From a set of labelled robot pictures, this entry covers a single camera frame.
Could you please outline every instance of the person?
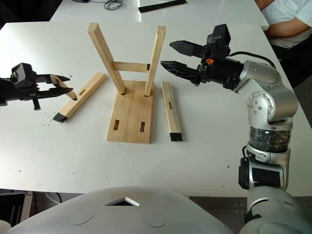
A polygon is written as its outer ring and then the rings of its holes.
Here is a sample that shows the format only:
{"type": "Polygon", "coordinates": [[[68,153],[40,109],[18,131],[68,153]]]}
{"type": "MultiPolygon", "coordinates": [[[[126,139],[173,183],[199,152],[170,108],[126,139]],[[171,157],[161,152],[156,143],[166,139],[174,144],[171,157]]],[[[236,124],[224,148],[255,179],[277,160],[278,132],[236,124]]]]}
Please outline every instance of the person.
{"type": "Polygon", "coordinates": [[[255,0],[269,23],[270,43],[292,48],[312,34],[312,0],[255,0]]]}

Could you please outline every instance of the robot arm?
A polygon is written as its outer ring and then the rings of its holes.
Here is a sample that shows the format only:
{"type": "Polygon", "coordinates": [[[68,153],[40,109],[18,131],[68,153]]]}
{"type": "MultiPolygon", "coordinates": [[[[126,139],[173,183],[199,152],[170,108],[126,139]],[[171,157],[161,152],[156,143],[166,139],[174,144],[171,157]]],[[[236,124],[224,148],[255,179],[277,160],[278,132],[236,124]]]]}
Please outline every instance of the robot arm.
{"type": "Polygon", "coordinates": [[[12,68],[10,78],[0,78],[0,106],[6,106],[12,100],[32,100],[34,109],[40,110],[38,99],[53,98],[67,94],[71,99],[77,100],[72,88],[67,87],[63,81],[69,78],[50,74],[37,75],[30,64],[20,63],[12,68]],[[46,82],[55,88],[40,91],[37,83],[46,82]]]}
{"type": "Polygon", "coordinates": [[[188,41],[170,43],[181,54],[201,58],[197,69],[175,61],[162,61],[161,64],[196,86],[213,81],[243,96],[248,109],[250,139],[246,146],[248,157],[241,159],[239,184],[244,189],[267,185],[286,190],[288,144],[292,117],[298,107],[297,98],[283,85],[271,61],[271,65],[249,60],[242,64],[227,58],[230,40],[227,26],[216,26],[204,46],[188,41]]]}

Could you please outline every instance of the white desk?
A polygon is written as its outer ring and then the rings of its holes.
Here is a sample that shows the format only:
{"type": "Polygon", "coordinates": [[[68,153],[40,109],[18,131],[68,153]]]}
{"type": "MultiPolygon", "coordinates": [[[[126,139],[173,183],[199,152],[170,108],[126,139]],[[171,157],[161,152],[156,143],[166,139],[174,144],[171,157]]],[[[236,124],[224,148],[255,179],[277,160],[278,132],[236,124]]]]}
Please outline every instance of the white desk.
{"type": "MultiPolygon", "coordinates": [[[[0,77],[8,77],[19,62],[27,62],[38,74],[72,75],[67,84],[79,90],[96,72],[107,73],[88,36],[88,24],[6,24],[0,31],[0,77]]],[[[100,26],[116,61],[150,61],[156,25],[102,22],[100,26]]],[[[199,59],[179,54],[169,42],[185,39],[204,44],[214,27],[205,26],[205,32],[187,26],[189,33],[185,33],[185,28],[167,25],[160,59],[196,68],[199,59]]],[[[229,30],[233,52],[245,50],[272,59],[290,86],[260,27],[229,25],[229,30]]],[[[146,73],[122,72],[122,76],[147,78],[146,73]]],[[[117,93],[110,78],[63,124],[51,119],[69,100],[66,95],[40,100],[40,111],[33,110],[31,101],[11,101],[1,107],[0,188],[86,193],[143,185],[183,195],[246,196],[237,183],[241,148],[249,139],[242,97],[212,82],[195,87],[161,65],[155,85],[151,145],[106,141],[117,93]],[[181,143],[170,142],[162,80],[172,82],[184,133],[181,143]]],[[[312,131],[301,107],[293,121],[288,191],[296,196],[312,195],[312,180],[305,179],[311,177],[312,131]]]]}
{"type": "Polygon", "coordinates": [[[103,3],[77,3],[63,0],[51,21],[125,21],[125,22],[176,22],[185,23],[237,23],[260,25],[268,28],[268,23],[254,0],[188,0],[187,4],[168,7],[156,11],[140,13],[139,6],[164,3],[160,0],[125,0],[124,6],[115,11],[107,11],[103,3]]]}

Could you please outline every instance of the black object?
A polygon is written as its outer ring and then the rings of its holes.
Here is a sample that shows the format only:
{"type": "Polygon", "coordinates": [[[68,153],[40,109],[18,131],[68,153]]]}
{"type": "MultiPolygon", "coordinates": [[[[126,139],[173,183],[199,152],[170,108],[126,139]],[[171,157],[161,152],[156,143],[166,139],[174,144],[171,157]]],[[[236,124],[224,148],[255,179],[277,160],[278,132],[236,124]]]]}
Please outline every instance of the black object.
{"type": "Polygon", "coordinates": [[[171,141],[183,141],[182,133],[169,133],[171,141]]]}
{"type": "Polygon", "coordinates": [[[238,167],[238,184],[242,189],[249,189],[249,158],[242,157],[238,167]]]}
{"type": "Polygon", "coordinates": [[[254,219],[256,219],[256,218],[262,218],[262,216],[259,215],[259,214],[253,215],[253,212],[252,212],[252,210],[250,209],[250,210],[247,212],[247,214],[244,215],[244,222],[245,222],[245,224],[246,224],[246,223],[248,223],[249,221],[252,221],[252,220],[254,220],[254,219]]]}
{"type": "Polygon", "coordinates": [[[170,43],[179,53],[201,58],[197,69],[176,61],[161,61],[161,65],[174,75],[190,80],[198,86],[201,82],[214,81],[224,88],[233,90],[239,83],[243,65],[236,60],[226,58],[229,53],[231,36],[226,24],[218,25],[212,34],[207,36],[204,46],[180,40],[170,43]]]}
{"type": "Polygon", "coordinates": [[[89,0],[73,0],[74,2],[87,3],[89,0]]]}
{"type": "Polygon", "coordinates": [[[169,6],[176,6],[187,3],[186,0],[172,0],[165,3],[155,4],[155,5],[149,5],[149,6],[141,6],[138,8],[139,12],[144,13],[148,11],[154,11],[161,8],[169,7],[169,6]]]}
{"type": "Polygon", "coordinates": [[[54,117],[53,117],[53,120],[57,121],[57,122],[60,122],[60,123],[63,123],[65,120],[67,119],[66,116],[60,114],[60,113],[57,113],[54,117]]]}
{"type": "MultiPolygon", "coordinates": [[[[61,81],[69,78],[58,76],[61,81]]],[[[34,109],[40,110],[38,99],[53,98],[72,91],[72,88],[56,87],[39,91],[37,83],[52,83],[51,75],[37,75],[30,64],[20,63],[12,68],[10,78],[0,78],[0,106],[6,106],[12,100],[32,100],[34,109]]]]}
{"type": "Polygon", "coordinates": [[[0,220],[8,222],[11,227],[20,223],[25,194],[0,195],[0,220]]]}
{"type": "Polygon", "coordinates": [[[280,188],[281,181],[279,178],[279,172],[265,170],[261,168],[253,168],[253,185],[255,187],[270,186],[280,188]]]}

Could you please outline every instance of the mortise hole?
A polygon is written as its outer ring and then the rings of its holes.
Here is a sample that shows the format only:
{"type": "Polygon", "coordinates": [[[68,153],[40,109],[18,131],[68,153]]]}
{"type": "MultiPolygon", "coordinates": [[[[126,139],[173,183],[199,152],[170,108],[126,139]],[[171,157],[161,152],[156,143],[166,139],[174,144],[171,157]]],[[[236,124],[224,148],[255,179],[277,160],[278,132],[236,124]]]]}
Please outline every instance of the mortise hole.
{"type": "Polygon", "coordinates": [[[79,95],[81,96],[85,91],[86,91],[86,89],[83,89],[83,90],[79,93],[79,95]]]}
{"type": "Polygon", "coordinates": [[[115,119],[113,130],[118,130],[119,120],[115,119]]]}
{"type": "Polygon", "coordinates": [[[140,132],[144,133],[144,131],[145,131],[145,122],[141,122],[140,132]]]}

